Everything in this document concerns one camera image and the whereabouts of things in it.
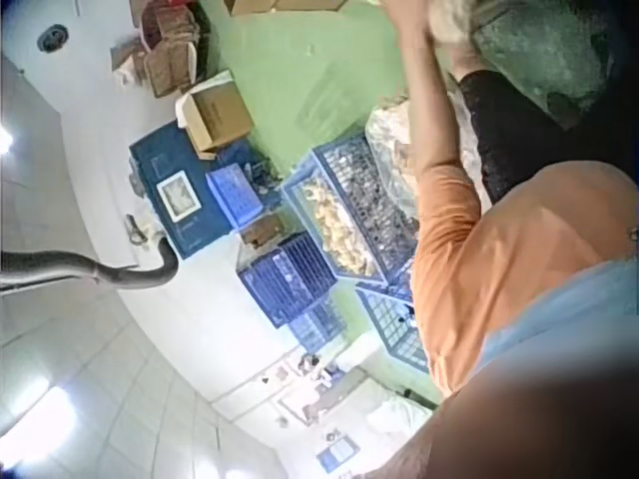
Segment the light blue cloth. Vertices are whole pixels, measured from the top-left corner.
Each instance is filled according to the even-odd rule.
[[[579,273],[489,334],[473,373],[492,361],[500,374],[529,378],[639,359],[638,284],[636,258]]]

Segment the wire crate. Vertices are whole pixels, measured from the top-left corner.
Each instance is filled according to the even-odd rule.
[[[318,303],[337,282],[306,232],[285,239],[238,276],[275,327]]]
[[[323,182],[336,195],[373,265],[366,273],[353,273],[327,252],[324,256],[333,273],[388,284],[414,254],[415,226],[386,194],[364,133],[313,149],[283,183],[285,198],[324,250],[326,238],[304,192],[315,182]]]
[[[399,270],[397,276],[389,285],[361,282],[357,286],[360,289],[366,289],[390,299],[396,299],[405,304],[413,305],[412,292],[410,290],[410,272],[412,271],[412,263],[413,258],[411,258],[406,265]]]
[[[345,330],[345,323],[327,298],[291,321],[289,328],[302,347],[315,354]]]
[[[249,225],[265,209],[238,164],[207,173],[207,183],[236,230]]]
[[[409,366],[428,372],[426,353],[413,323],[412,307],[360,285],[356,291],[388,353]]]

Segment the black hose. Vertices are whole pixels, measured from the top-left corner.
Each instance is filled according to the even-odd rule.
[[[158,250],[163,264],[157,269],[136,271],[109,267],[81,254],[65,251],[5,252],[0,256],[0,283],[46,281],[60,276],[87,277],[121,289],[161,286],[178,272],[178,256],[166,238]]]

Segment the orange shirt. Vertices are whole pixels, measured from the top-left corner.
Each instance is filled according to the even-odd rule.
[[[419,185],[414,308],[433,380],[459,389],[487,333],[540,294],[635,249],[637,188],[596,162],[548,167],[484,217],[462,168],[437,167]]]

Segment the black pants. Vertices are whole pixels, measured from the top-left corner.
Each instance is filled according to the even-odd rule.
[[[564,131],[506,78],[475,72],[459,84],[478,139],[483,183],[495,204],[544,167],[571,160],[611,164],[636,181],[639,75],[610,82],[579,125]]]

